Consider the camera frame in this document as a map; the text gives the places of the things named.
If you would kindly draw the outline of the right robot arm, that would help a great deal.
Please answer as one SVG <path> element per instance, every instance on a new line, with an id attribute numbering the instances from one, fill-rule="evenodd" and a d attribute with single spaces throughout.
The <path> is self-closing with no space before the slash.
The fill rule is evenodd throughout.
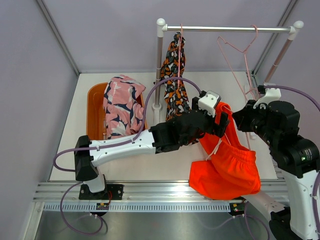
<path id="1" fill-rule="evenodd" d="M 253 132 L 267 144 L 287 187 L 289 206 L 264 192 L 249 196 L 249 202 L 266 218 L 277 240 L 318 240 L 319 216 L 314 207 L 320 151 L 311 140 L 299 135 L 300 113 L 286 101 L 249 100 L 232 118 L 239 131 Z"/>

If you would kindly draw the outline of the pink navy patterned shorts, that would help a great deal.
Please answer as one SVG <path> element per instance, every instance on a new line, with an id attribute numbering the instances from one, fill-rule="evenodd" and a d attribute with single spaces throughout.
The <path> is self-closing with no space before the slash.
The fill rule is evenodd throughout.
<path id="1" fill-rule="evenodd" d="M 114 76 L 107 83 L 102 105 L 108 140 L 138 133 L 143 125 L 144 111 L 138 97 L 145 89 L 143 84 L 123 74 Z"/>

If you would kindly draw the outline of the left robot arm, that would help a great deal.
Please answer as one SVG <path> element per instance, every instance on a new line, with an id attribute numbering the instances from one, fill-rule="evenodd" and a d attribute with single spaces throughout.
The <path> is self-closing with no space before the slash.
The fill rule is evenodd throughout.
<path id="1" fill-rule="evenodd" d="M 228 114 L 216 119 L 219 101 L 205 103 L 194 97 L 192 109 L 182 115 L 158 123 L 140 134 L 110 140 L 90 140 L 87 135 L 78 138 L 74 151 L 75 179 L 82 183 L 80 200 L 121 200 L 123 185 L 108 184 L 99 166 L 141 154 L 161 154 L 188 146 L 205 134 L 222 137 L 229 124 Z"/>

